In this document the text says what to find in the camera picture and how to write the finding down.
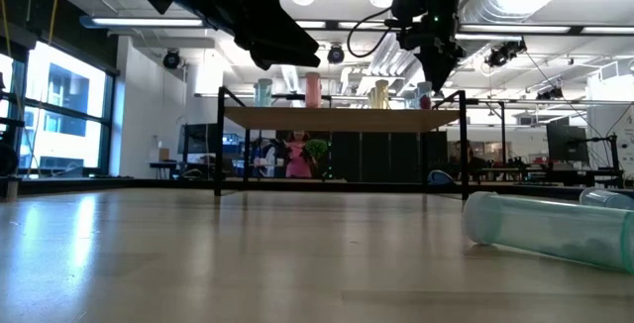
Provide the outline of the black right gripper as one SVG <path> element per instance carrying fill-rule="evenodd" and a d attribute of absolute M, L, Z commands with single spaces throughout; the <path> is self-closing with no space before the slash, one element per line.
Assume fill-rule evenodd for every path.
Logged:
<path fill-rule="evenodd" d="M 458 27 L 459 3 L 460 0 L 395 0 L 399 45 L 408 51 L 422 49 L 418 59 L 434 92 L 442 89 L 459 60 L 466 56 L 463 48 L 427 48 L 436 41 L 453 39 Z"/>

